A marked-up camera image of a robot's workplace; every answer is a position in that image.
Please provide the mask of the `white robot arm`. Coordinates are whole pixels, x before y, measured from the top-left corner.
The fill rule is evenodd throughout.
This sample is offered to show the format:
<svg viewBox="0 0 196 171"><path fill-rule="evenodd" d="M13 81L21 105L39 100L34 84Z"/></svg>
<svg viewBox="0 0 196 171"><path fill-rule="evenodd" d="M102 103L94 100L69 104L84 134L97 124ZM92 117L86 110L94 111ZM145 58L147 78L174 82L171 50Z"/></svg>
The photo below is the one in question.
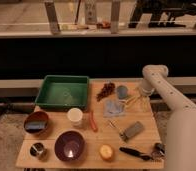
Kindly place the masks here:
<svg viewBox="0 0 196 171"><path fill-rule="evenodd" d="M157 91L172 111L167 123L164 171L196 171L196 104L167 81L165 65L146 65L139 90Z"/></svg>

